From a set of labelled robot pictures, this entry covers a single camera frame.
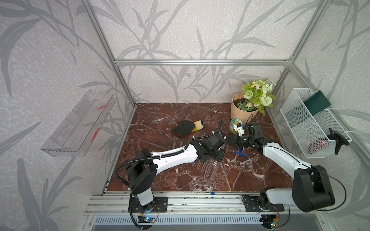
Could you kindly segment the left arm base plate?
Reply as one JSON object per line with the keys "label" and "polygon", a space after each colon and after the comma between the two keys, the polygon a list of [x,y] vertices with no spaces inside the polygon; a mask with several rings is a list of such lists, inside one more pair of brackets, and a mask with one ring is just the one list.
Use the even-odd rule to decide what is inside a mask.
{"label": "left arm base plate", "polygon": [[143,206],[140,204],[137,197],[131,197],[130,208],[128,212],[133,213],[148,213],[148,212],[167,212],[168,197],[154,197],[154,200],[149,204]]}

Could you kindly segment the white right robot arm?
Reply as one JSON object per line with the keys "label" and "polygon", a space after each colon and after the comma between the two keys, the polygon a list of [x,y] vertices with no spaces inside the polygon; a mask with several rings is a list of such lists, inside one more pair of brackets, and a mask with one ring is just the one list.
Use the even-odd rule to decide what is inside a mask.
{"label": "white right robot arm", "polygon": [[335,204],[335,196],[326,169],[311,165],[283,149],[278,143],[265,138],[260,124],[247,125],[248,136],[241,124],[233,126],[235,134],[227,144],[243,150],[253,148],[285,170],[293,179],[291,188],[269,188],[260,191],[257,203],[262,210],[272,205],[296,206],[302,212],[311,212]]}

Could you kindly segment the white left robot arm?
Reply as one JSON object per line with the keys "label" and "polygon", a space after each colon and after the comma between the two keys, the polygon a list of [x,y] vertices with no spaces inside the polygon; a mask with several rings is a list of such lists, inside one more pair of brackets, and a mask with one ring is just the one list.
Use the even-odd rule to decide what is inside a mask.
{"label": "white left robot arm", "polygon": [[212,159],[220,163],[225,153],[222,148],[224,144],[225,135],[218,132],[202,139],[192,138],[186,145],[169,151],[142,150],[126,168],[132,195],[136,196],[143,207],[153,204],[155,199],[151,186],[158,174],[197,161],[205,162]]}

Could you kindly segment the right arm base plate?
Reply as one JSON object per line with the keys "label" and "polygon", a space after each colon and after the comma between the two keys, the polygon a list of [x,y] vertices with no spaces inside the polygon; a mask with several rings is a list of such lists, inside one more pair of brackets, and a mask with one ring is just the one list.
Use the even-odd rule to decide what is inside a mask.
{"label": "right arm base plate", "polygon": [[246,212],[284,212],[282,204],[272,204],[262,196],[242,195],[241,200]]}

